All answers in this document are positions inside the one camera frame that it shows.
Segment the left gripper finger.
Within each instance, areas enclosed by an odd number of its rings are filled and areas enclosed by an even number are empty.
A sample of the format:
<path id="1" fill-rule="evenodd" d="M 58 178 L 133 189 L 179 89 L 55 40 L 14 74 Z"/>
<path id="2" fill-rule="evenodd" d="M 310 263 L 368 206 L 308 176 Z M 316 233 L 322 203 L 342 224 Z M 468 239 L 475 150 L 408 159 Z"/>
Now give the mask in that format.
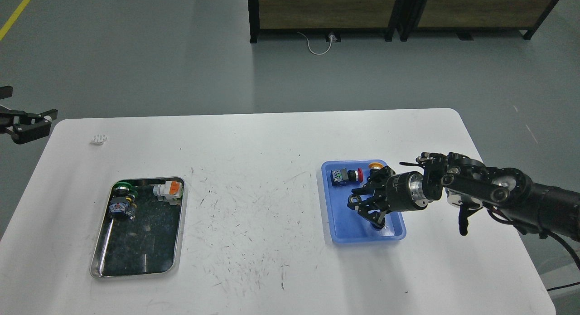
<path id="1" fill-rule="evenodd" d="M 386 223 L 386 216 L 391 212 L 384 194 L 373 195 L 367 199 L 351 194 L 348 207 L 369 223 Z"/>
<path id="2" fill-rule="evenodd" d="M 375 195 L 377 190 L 381 194 L 381 191 L 386 187 L 388 179 L 395 174 L 394 170 L 387 165 L 380 170 L 369 170 L 367 181 L 360 188 L 353 189 L 353 194 L 358 196 Z"/>

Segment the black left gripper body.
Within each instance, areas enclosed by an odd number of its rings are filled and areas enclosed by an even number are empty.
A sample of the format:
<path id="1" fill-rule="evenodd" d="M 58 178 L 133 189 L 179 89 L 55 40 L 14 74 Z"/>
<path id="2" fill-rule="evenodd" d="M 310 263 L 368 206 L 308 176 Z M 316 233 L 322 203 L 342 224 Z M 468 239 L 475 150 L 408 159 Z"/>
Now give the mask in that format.
<path id="1" fill-rule="evenodd" d="M 429 199 L 423 192 L 422 181 L 423 176 L 419 172 L 406 172 L 388 177 L 381 211 L 392 213 L 426 209 Z"/>

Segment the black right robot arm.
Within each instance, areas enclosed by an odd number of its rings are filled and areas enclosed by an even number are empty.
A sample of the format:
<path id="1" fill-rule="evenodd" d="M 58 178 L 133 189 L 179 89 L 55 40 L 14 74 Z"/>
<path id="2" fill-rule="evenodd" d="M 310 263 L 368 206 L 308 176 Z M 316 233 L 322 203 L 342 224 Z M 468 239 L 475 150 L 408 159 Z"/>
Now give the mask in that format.
<path id="1" fill-rule="evenodd" d="M 498 223 L 521 234 L 553 238 L 579 265 L 579 255 L 564 241 L 579 240 L 579 193 L 539 184 L 516 168 L 494 168 L 466 155 L 423 152 L 413 163 L 423 170 L 429 201 L 447 193 L 459 208 L 459 233 L 468 234 L 469 218 L 484 209 Z"/>

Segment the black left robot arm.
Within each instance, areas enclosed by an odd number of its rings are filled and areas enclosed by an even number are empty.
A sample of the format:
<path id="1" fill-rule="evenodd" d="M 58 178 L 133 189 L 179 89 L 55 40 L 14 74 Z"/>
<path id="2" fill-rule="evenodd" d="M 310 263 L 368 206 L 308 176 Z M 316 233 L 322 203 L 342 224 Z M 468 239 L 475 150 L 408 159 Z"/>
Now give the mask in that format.
<path id="1" fill-rule="evenodd" d="M 310 204 L 314 167 L 331 158 L 410 158 L 433 142 L 433 109 L 69 119 L 2 112 L 17 143 L 48 137 L 8 231 L 89 232 L 125 177 L 178 177 L 186 204 L 239 214 Z"/>

